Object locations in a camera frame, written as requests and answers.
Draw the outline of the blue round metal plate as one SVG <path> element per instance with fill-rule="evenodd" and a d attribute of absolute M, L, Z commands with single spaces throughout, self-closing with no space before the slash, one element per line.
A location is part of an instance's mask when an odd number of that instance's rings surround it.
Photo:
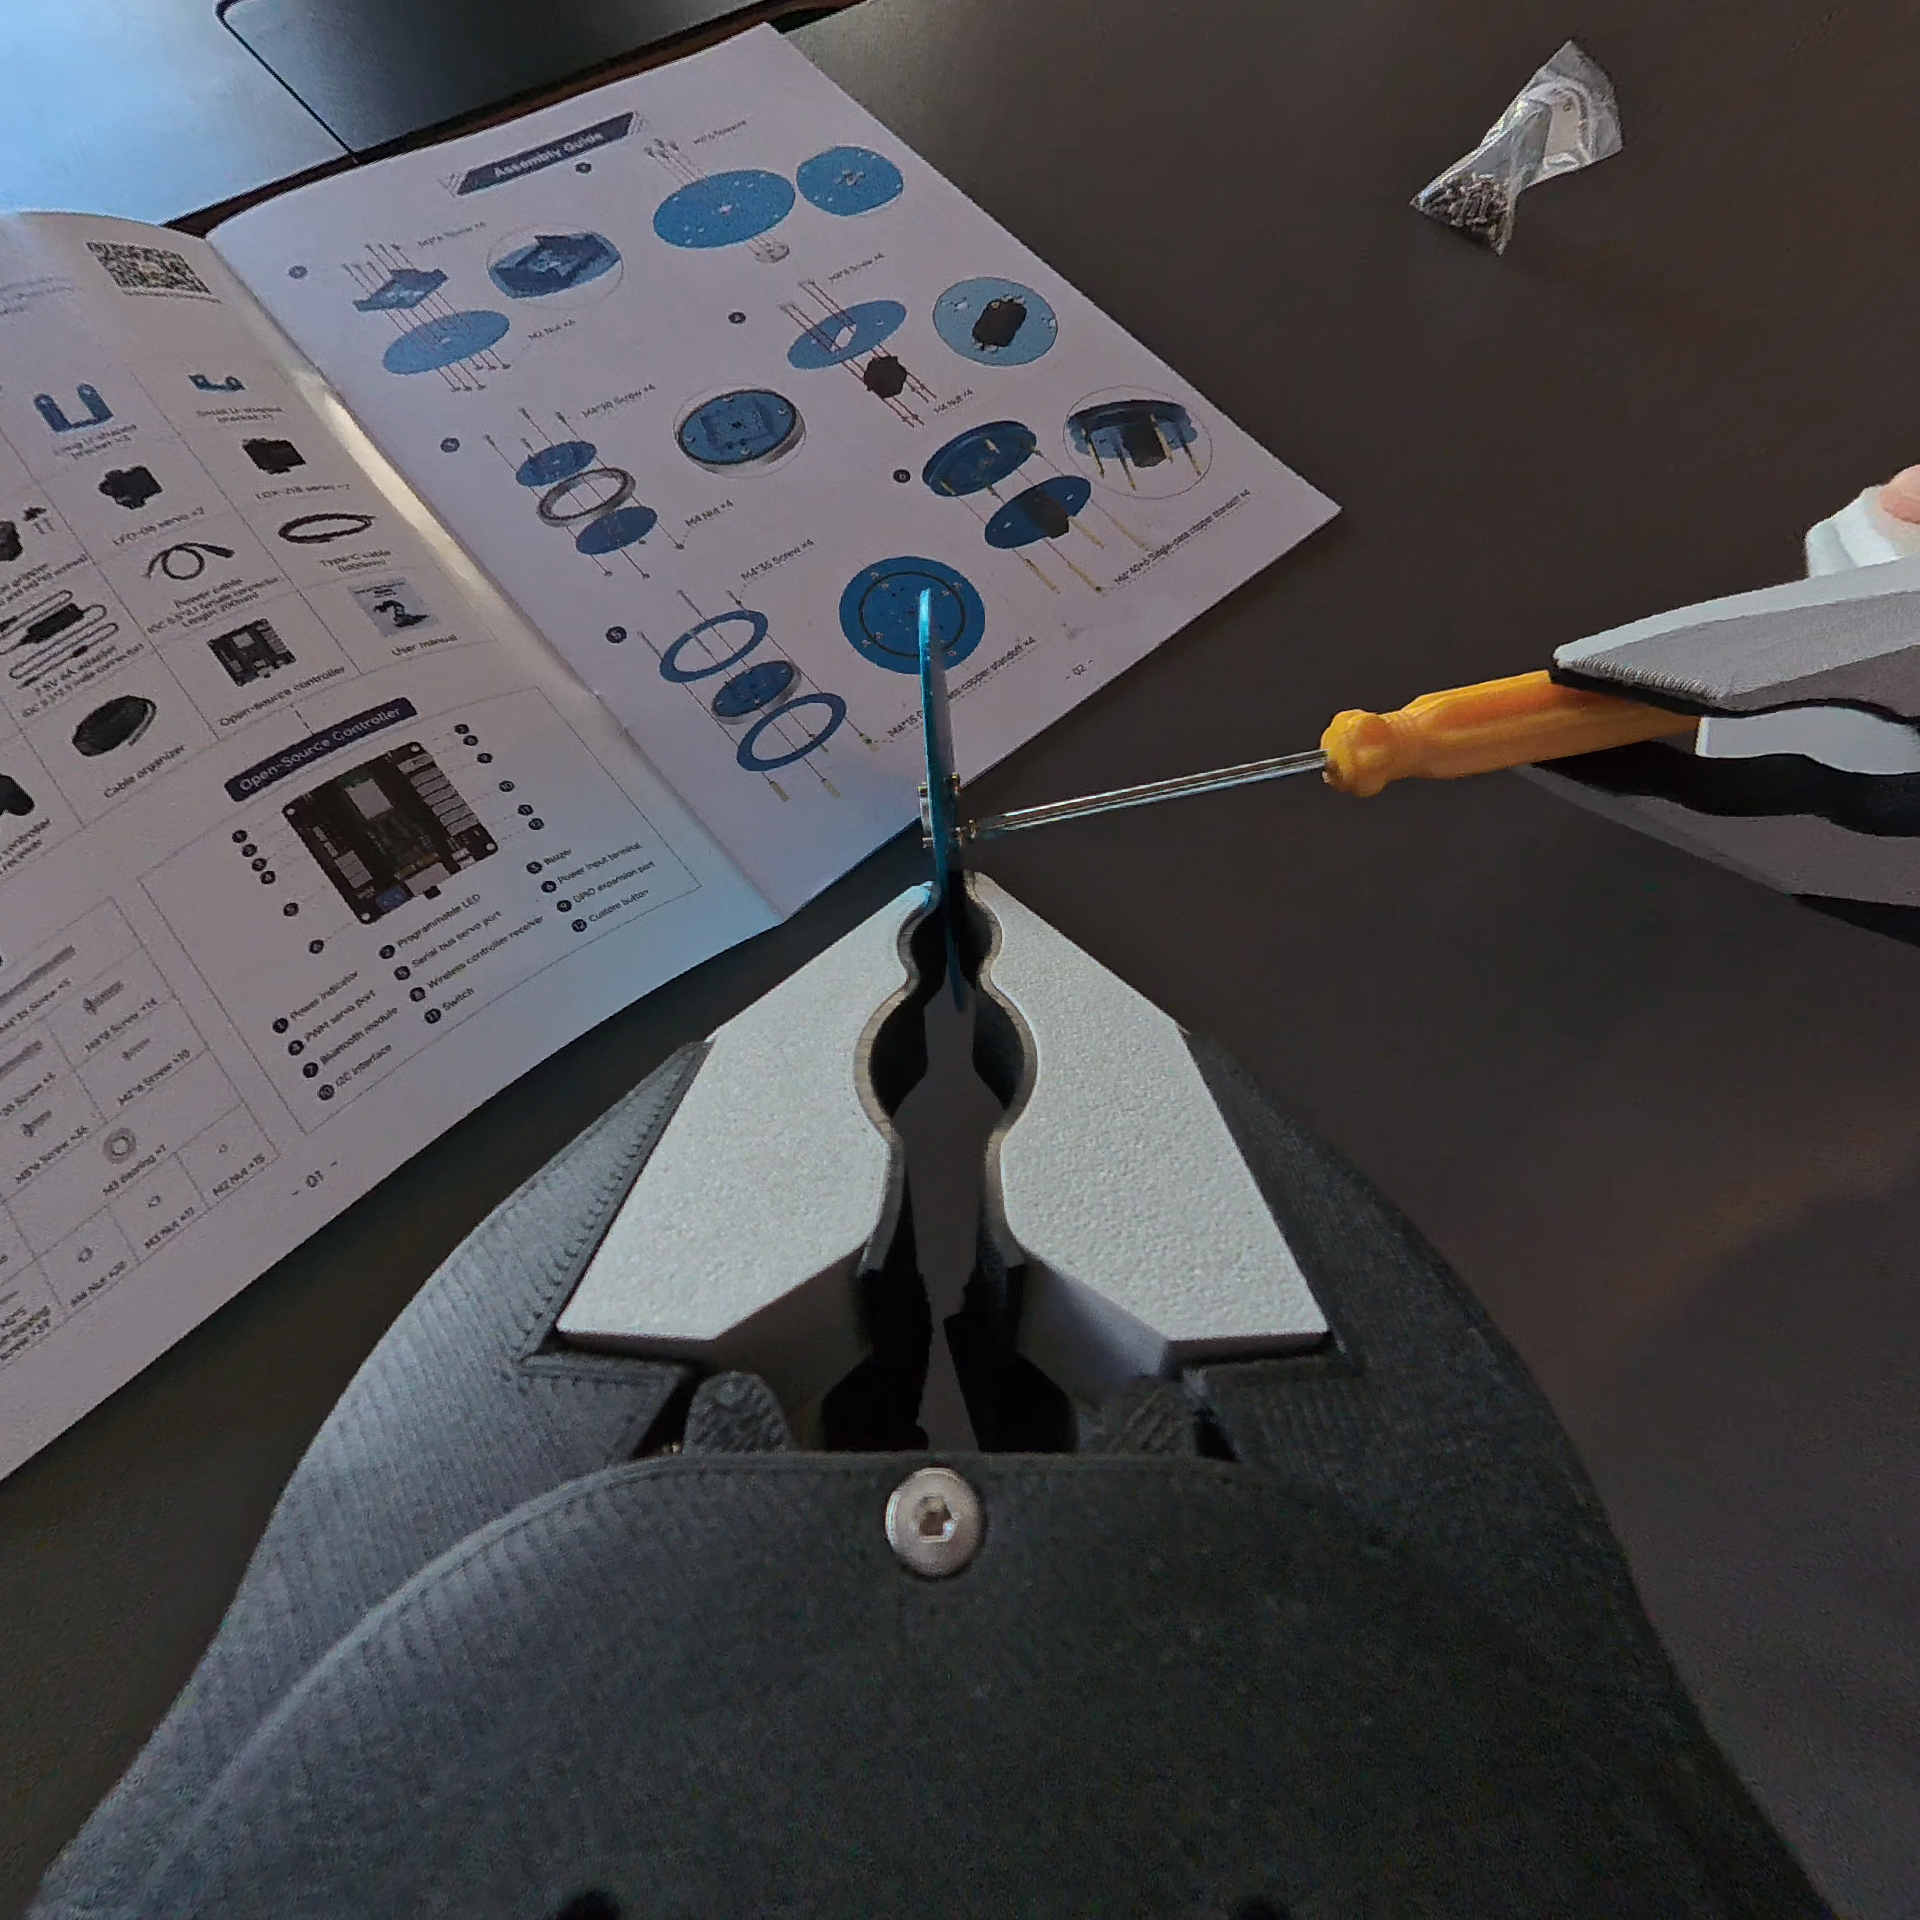
<path fill-rule="evenodd" d="M 933 590 L 917 598 L 917 650 L 919 650 L 919 711 L 925 711 L 925 788 L 919 825 L 933 869 L 933 908 L 943 926 L 943 976 L 957 1009 L 965 1009 L 969 984 L 961 952 L 963 926 L 963 825 L 957 820 L 961 779 L 953 767 L 953 734 L 947 711 L 943 650 L 933 620 Z"/>

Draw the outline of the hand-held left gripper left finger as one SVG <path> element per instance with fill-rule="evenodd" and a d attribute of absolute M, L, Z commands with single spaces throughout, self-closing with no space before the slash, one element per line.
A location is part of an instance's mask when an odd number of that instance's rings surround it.
<path fill-rule="evenodd" d="M 919 1445 L 896 1107 L 925 1075 L 914 883 L 710 1030 L 557 1314 L 569 1344 L 751 1372 L 828 1445 Z"/>

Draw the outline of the adjoining grey desk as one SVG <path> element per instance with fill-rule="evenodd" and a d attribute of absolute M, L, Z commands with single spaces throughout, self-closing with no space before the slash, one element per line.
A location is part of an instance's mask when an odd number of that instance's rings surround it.
<path fill-rule="evenodd" d="M 214 4 L 2 4 L 2 209 L 162 221 L 347 156 Z"/>

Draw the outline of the clear bag of screws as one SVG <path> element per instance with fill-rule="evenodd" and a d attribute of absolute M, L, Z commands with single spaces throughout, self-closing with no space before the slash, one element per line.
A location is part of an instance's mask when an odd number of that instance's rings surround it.
<path fill-rule="evenodd" d="M 1517 192 L 1620 154 L 1613 80 L 1577 43 L 1564 43 L 1507 102 L 1482 142 L 1416 194 L 1415 209 L 1504 251 Z"/>

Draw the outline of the open assembly manual booklet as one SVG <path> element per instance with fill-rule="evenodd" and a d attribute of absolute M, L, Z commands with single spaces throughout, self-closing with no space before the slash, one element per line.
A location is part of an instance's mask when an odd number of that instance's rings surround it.
<path fill-rule="evenodd" d="M 2 1468 L 1336 501 L 773 30 L 2 216 Z"/>

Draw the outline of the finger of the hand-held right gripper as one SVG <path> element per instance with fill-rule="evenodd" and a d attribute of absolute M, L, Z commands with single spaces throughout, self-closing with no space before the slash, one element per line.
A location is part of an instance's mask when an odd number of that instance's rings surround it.
<path fill-rule="evenodd" d="M 1917 574 L 1819 574 L 1665 610 L 1556 647 L 1552 671 L 1695 716 L 1917 716 Z"/>
<path fill-rule="evenodd" d="M 1530 779 L 1593 813 L 1917 943 L 1917 721 L 1850 706 L 1704 717 L 1691 747 L 1559 757 Z"/>

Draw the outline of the yellow-handled screwdriver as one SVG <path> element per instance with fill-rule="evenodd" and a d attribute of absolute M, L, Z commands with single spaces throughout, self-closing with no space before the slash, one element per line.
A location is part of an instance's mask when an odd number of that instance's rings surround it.
<path fill-rule="evenodd" d="M 1695 716 L 1559 685 L 1540 670 L 1428 693 L 1395 711 L 1349 709 L 1330 721 L 1319 747 L 1310 753 L 1245 760 L 1223 771 L 992 813 L 957 825 L 953 844 L 1307 773 L 1325 779 L 1336 793 L 1374 796 L 1398 779 L 1478 778 L 1489 771 L 1695 734 L 1695 729 Z"/>

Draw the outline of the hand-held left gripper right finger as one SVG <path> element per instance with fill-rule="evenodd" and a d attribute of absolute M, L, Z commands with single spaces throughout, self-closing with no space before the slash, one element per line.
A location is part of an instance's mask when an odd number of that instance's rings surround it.
<path fill-rule="evenodd" d="M 973 1068 L 1003 1104 L 973 1268 L 973 1430 L 1060 1453 L 1137 1378 L 1319 1348 L 1310 1293 L 1189 1034 L 973 874 Z"/>

